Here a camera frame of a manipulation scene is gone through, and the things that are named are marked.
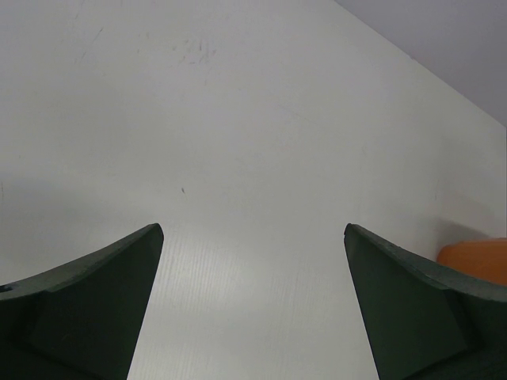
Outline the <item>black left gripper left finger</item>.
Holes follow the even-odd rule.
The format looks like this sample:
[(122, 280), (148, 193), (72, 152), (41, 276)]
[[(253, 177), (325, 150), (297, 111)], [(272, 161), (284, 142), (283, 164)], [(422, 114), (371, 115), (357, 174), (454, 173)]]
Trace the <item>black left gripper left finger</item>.
[(3, 379), (126, 379), (163, 232), (154, 223), (76, 260), (1, 286)]

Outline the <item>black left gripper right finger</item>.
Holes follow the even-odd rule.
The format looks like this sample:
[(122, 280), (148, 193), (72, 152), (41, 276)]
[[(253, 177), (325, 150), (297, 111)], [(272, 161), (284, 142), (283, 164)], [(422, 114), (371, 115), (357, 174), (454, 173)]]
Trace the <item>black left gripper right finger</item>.
[(357, 224), (345, 252), (381, 379), (504, 379), (506, 288)]

